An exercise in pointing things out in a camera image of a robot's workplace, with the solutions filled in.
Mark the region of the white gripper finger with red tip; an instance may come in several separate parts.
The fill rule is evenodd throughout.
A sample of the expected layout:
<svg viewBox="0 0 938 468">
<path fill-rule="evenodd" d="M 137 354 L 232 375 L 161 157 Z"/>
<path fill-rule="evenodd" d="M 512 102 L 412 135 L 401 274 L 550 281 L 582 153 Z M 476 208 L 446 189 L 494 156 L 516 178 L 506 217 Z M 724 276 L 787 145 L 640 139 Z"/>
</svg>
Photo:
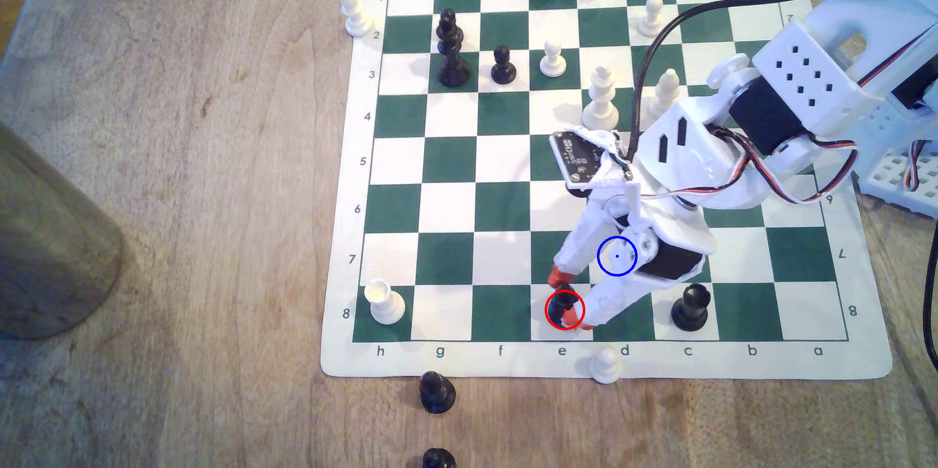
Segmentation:
<svg viewBox="0 0 938 468">
<path fill-rule="evenodd" d="M 638 276 L 636 246 L 625 237 L 605 240 L 597 251 L 597 265 L 603 271 L 602 281 L 570 306 L 572 327 L 589 330 L 603 325 L 658 288 L 656 281 Z"/>
<path fill-rule="evenodd" d="M 600 284 L 609 291 L 630 292 L 633 288 L 627 275 L 635 268 L 634 236 L 624 237 L 618 228 L 618 218 L 631 212 L 625 196 L 589 199 L 573 231 L 560 251 L 554 256 L 554 265 L 548 283 L 555 289 L 566 287 L 572 278 L 598 258 L 603 246 L 608 246 L 614 258 L 605 267 L 610 278 Z"/>
</svg>

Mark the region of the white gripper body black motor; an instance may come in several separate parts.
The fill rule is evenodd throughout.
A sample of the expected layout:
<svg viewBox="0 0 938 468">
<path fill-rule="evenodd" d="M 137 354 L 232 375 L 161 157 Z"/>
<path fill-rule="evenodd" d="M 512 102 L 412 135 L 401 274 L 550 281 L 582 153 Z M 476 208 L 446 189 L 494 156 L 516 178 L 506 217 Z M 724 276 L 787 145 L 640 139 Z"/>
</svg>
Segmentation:
<svg viewBox="0 0 938 468">
<path fill-rule="evenodd" d="M 696 277 L 718 241 L 705 209 L 748 209 L 772 185 L 746 137 L 706 120 L 693 100 L 681 101 L 639 140 L 628 170 L 607 190 L 609 287 L 670 287 Z"/>
</svg>

